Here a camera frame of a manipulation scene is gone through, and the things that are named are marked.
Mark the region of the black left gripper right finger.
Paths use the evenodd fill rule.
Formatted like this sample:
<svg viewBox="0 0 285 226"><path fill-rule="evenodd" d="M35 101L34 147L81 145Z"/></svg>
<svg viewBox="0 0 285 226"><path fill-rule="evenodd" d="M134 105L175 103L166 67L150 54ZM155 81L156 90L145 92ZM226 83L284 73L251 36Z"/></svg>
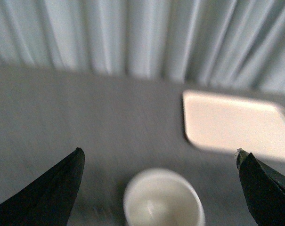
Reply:
<svg viewBox="0 0 285 226"><path fill-rule="evenodd" d="M285 176L242 148L236 167L248 210L259 226L285 226Z"/></svg>

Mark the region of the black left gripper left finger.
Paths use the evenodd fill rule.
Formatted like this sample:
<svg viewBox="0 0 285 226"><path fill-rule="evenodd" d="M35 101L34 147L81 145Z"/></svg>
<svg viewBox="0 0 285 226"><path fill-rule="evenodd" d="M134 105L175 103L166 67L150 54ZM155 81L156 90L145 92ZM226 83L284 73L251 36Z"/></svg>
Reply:
<svg viewBox="0 0 285 226"><path fill-rule="evenodd" d="M79 191L85 154L76 148L0 204L0 226L66 226Z"/></svg>

